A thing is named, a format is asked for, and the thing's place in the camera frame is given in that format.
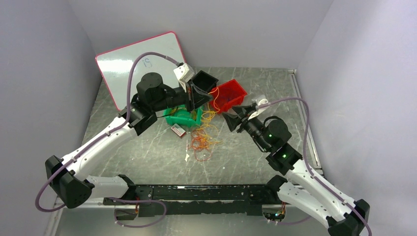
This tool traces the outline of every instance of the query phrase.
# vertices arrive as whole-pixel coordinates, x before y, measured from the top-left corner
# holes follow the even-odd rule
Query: red bin
[[[228,111],[232,106],[240,105],[247,95],[247,92],[235,79],[213,88],[210,93],[215,99],[210,102],[210,105],[214,107],[215,111],[217,111],[216,107],[220,109],[218,114]]]

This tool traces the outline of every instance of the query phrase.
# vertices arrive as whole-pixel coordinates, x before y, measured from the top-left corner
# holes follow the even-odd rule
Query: whiteboard
[[[133,61],[142,53],[157,52],[179,62],[185,62],[177,35],[167,32],[143,41],[132,43],[96,56],[98,68],[107,85],[112,99],[120,111],[126,106],[127,78]],[[175,65],[158,56],[146,56],[136,65],[133,73],[130,100],[137,93],[136,85],[142,76],[156,72],[162,76],[164,84],[176,88],[179,86],[173,70]]]

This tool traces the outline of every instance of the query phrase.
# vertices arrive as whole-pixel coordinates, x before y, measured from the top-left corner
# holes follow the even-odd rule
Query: white wall
[[[175,31],[195,66],[296,68],[332,0],[69,0],[97,53]]]
[[[417,235],[416,9],[335,0],[298,67],[325,174],[370,203],[376,236]]]
[[[0,32],[0,235],[40,236],[45,160],[79,147],[101,79],[66,0],[2,0]]]

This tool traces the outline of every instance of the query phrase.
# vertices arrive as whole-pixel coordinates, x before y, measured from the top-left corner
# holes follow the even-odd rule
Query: small red and white box
[[[180,136],[180,137],[182,137],[182,136],[184,136],[186,134],[186,131],[183,128],[181,128],[179,125],[177,125],[177,124],[174,124],[171,127],[171,130],[174,133],[176,133],[178,136]]]

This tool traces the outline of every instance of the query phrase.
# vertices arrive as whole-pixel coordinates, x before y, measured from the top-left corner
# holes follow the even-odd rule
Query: marble table surface
[[[286,69],[195,67],[195,70],[203,70],[218,78],[218,85],[236,79],[248,93],[243,104],[250,104],[252,99],[262,94],[269,101],[296,96]],[[103,81],[83,143],[105,128],[117,114]],[[272,115],[286,122],[293,135],[289,143],[302,153],[304,125],[298,102],[276,104],[259,118],[263,120]],[[222,116],[216,116],[211,124],[218,128],[219,132],[212,135],[221,143],[212,148],[212,157],[208,161],[197,161],[193,151],[186,150],[187,143],[191,141],[189,134],[179,138],[170,130],[165,119],[160,118],[142,135],[124,144],[100,163],[91,175],[113,177],[124,174],[136,184],[256,184],[266,183],[276,175],[265,160],[267,154],[258,150],[248,134],[230,132]],[[307,158],[311,165],[317,166],[311,153],[309,149]],[[208,154],[197,153],[197,157],[205,158]]]

